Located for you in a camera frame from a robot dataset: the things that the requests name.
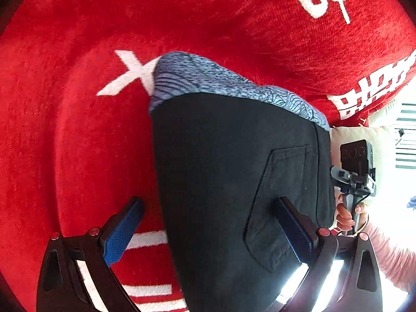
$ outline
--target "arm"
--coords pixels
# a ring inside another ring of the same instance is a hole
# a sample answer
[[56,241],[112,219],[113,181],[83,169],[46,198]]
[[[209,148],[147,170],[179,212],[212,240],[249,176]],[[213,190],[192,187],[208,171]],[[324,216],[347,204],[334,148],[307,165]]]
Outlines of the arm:
[[394,286],[410,292],[416,283],[416,252],[400,248],[371,222],[363,231],[371,238],[380,270]]

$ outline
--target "red blanket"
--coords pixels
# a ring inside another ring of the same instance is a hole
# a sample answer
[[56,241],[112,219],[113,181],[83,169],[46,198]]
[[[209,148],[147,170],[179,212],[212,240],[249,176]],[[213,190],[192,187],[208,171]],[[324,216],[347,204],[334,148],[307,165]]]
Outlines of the red blanket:
[[48,237],[146,215],[114,266],[142,311],[184,311],[157,199],[148,103],[157,57],[187,51],[366,125],[415,75],[396,0],[25,0],[0,38],[0,271],[35,310]]

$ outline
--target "cream pillow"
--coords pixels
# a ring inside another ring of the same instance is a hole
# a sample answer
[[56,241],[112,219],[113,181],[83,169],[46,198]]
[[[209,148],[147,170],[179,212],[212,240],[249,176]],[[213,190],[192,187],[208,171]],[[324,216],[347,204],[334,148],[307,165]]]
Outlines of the cream pillow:
[[366,204],[377,201],[377,205],[387,203],[394,196],[396,181],[396,141],[391,126],[374,128],[338,127],[332,128],[331,159],[332,165],[341,167],[340,146],[357,140],[367,140],[373,146],[373,163],[376,168],[377,194],[368,197]]

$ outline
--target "back pocket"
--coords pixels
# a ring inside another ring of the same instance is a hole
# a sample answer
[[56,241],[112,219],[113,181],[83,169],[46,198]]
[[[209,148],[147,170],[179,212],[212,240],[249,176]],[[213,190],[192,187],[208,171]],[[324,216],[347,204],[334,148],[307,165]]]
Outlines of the back pocket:
[[311,193],[316,193],[310,177],[312,163],[313,150],[309,145],[270,152],[248,219],[245,243],[251,255],[271,272],[292,252],[272,215],[272,201],[286,196],[298,210],[301,205],[310,206],[303,207],[302,213],[305,209],[306,213],[315,213],[316,198],[307,200]]

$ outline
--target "black pants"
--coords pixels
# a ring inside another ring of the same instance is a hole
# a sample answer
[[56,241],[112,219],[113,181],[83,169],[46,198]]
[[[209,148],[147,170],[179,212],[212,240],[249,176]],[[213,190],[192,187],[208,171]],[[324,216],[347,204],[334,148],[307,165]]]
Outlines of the black pants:
[[190,312],[263,312],[299,266],[270,205],[334,218],[329,133],[276,106],[204,93],[152,112],[159,196]]

